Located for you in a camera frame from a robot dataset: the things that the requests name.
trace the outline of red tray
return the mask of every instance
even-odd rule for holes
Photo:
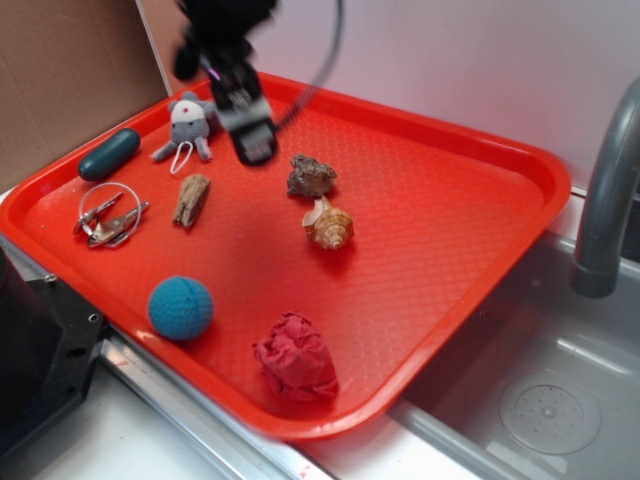
[[[276,117],[302,88],[262,79]],[[209,96],[205,83],[194,90]],[[90,250],[72,235],[94,186],[77,176],[78,162],[113,131],[19,185],[0,206],[0,230],[208,397],[287,441],[333,436],[383,412],[569,197],[566,170],[544,151],[328,91],[280,135],[267,165],[245,167],[218,134],[213,161],[194,157],[174,178],[171,159],[150,159],[168,140],[170,100],[118,126],[138,130],[142,144],[109,180],[150,202],[125,245]],[[330,200],[355,227],[341,250],[307,240],[301,221],[312,201],[286,194],[298,152],[338,173]],[[193,173],[212,190],[185,231],[171,219]],[[147,316],[151,291],[173,275],[204,283],[216,305],[212,326],[186,343],[157,335]],[[340,382],[333,401],[284,401],[259,374],[252,345],[289,310],[329,345]]]

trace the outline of white loop string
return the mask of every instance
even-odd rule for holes
[[[182,147],[185,144],[189,145],[189,151],[187,152],[187,156],[184,157],[184,160],[182,161],[182,163],[180,163],[180,165],[176,166],[176,164],[178,163],[178,157],[180,157],[180,152],[182,151]],[[182,167],[184,167],[189,161],[189,157],[191,157],[191,152],[193,152],[193,143],[184,141],[180,143],[180,145],[178,145],[178,151],[176,152],[176,156],[173,157],[173,162],[171,163],[171,168],[169,169],[169,172],[171,172],[171,175],[175,175],[180,170],[182,170]]]
[[[84,206],[85,206],[85,203],[87,202],[87,198],[89,198],[89,195],[91,195],[93,192],[95,192],[96,190],[98,190],[98,189],[100,189],[102,187],[120,187],[120,188],[124,188],[136,200],[136,205],[138,207],[138,209],[137,209],[138,214],[136,215],[136,221],[134,222],[133,226],[127,232],[127,236],[130,237],[131,235],[133,235],[133,232],[136,231],[136,229],[138,228],[138,224],[140,223],[140,218],[142,217],[142,202],[140,201],[140,197],[138,197],[136,192],[134,192],[131,187],[126,186],[124,183],[105,182],[105,183],[101,183],[100,185],[96,185],[95,187],[90,189],[87,193],[84,194],[84,196],[82,197],[82,200],[80,200],[80,205],[78,207],[78,217],[82,218],[83,215],[85,214]]]

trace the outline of gray faucet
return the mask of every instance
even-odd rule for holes
[[[591,176],[571,269],[577,293],[609,295],[616,287],[621,253],[640,260],[639,180],[640,77],[613,115]]]

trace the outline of red tissue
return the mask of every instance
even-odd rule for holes
[[[309,320],[288,312],[271,329],[271,336],[253,346],[262,374],[280,396],[310,402],[333,398],[338,378],[324,338]]]

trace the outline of sink basin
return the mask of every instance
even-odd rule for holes
[[[640,478],[640,265],[587,299],[573,247],[545,234],[403,394],[486,478]]]

